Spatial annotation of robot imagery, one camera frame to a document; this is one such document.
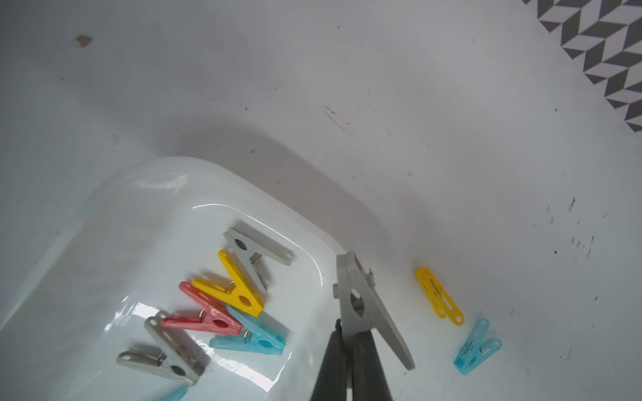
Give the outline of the yellow clothespin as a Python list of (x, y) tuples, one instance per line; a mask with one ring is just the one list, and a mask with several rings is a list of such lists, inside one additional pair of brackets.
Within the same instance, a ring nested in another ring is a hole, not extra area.
[(420, 267), (415, 275), (436, 316), (449, 319), (456, 326), (462, 326), (465, 322), (463, 312), (429, 267)]
[(231, 284), (221, 287), (207, 280), (195, 278), (192, 280), (192, 285), (252, 317), (259, 317), (264, 310), (264, 302), (259, 292), (252, 287), (226, 251), (220, 250), (218, 257), (232, 280)]

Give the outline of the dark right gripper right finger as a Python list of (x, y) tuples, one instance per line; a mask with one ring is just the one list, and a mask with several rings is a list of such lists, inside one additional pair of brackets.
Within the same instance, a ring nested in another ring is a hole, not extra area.
[(354, 401), (392, 401), (371, 331), (354, 336), (352, 390)]

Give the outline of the red clothespin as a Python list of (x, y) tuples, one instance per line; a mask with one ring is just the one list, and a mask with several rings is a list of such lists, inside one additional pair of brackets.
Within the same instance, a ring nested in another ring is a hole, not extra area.
[(243, 325), (226, 309), (226, 305), (215, 297), (194, 287), (190, 282), (181, 282), (179, 289), (201, 308), (197, 317), (169, 316), (160, 322), (162, 327), (220, 335), (239, 335)]

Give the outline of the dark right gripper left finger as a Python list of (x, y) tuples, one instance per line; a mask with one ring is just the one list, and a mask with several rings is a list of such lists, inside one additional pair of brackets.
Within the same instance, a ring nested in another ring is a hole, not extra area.
[(341, 320), (329, 337), (311, 401), (346, 401), (348, 354), (344, 346)]

